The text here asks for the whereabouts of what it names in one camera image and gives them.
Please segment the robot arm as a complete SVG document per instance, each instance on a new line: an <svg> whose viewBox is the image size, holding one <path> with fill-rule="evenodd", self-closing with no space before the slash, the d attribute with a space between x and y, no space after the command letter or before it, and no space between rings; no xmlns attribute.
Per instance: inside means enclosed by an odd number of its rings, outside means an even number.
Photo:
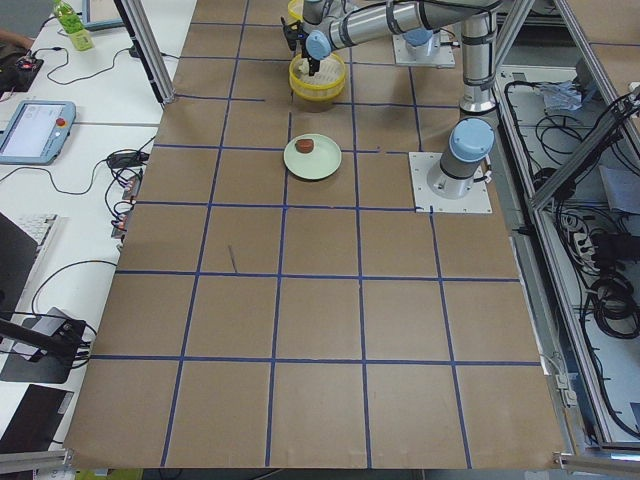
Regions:
<svg viewBox="0 0 640 480"><path fill-rule="evenodd" d="M493 147L497 1L305 1L283 24L297 69L319 82L348 64L355 147L428 157L418 190L459 203Z"/></svg>

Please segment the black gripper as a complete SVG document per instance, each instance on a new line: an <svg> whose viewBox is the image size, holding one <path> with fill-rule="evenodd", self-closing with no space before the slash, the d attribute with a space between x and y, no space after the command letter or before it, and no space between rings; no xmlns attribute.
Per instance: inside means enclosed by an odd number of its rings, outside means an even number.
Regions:
<svg viewBox="0 0 640 480"><path fill-rule="evenodd" d="M302 50L308 63L308 75L314 76L320 70L320 45L317 42L306 42Z"/></svg>

